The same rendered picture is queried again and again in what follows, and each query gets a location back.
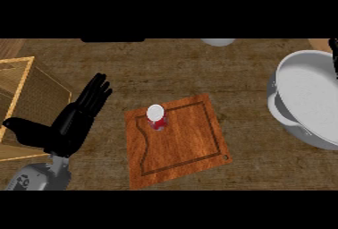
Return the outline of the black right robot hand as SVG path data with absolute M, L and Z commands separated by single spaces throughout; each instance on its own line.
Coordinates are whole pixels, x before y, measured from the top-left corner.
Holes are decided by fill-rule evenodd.
M 338 80 L 338 38 L 329 38 L 329 47 L 332 49 L 332 64 Z

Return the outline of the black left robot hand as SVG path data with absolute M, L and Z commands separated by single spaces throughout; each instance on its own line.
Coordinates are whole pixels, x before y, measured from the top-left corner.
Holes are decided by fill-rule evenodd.
M 112 94 L 103 73 L 97 73 L 87 83 L 77 100 L 69 103 L 53 124 L 46 126 L 27 119 L 10 117 L 3 125 L 15 132 L 22 145 L 43 148 L 44 153 L 69 157 L 81 148 L 95 118 Z

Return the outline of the large grey pot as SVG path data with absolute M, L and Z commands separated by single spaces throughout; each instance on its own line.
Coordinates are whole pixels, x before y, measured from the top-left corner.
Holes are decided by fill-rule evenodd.
M 300 50 L 283 57 L 269 80 L 269 112 L 309 145 L 338 151 L 338 78 L 332 54 Z

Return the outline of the red can with white lid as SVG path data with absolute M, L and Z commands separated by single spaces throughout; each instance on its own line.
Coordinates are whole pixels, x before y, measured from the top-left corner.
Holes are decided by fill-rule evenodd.
M 146 109 L 146 119 L 154 130 L 161 131 L 168 124 L 162 105 L 154 104 Z

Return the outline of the brown wooden cutting board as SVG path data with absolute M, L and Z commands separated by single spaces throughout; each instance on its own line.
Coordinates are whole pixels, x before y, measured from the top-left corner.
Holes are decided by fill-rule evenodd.
M 152 129 L 146 109 L 124 113 L 133 190 L 232 162 L 208 94 L 162 104 L 168 125 Z

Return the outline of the wicker basket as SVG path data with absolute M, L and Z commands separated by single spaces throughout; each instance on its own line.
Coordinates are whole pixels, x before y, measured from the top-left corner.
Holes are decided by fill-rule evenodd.
M 71 91 L 34 56 L 0 60 L 0 162 L 44 156 L 38 148 L 19 144 L 2 123 L 19 117 L 50 126 L 71 101 Z

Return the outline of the pale grey round object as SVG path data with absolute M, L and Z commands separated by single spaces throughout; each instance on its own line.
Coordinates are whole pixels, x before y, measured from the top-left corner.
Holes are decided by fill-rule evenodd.
M 224 47 L 233 43 L 233 38 L 202 38 L 202 41 L 213 47 Z

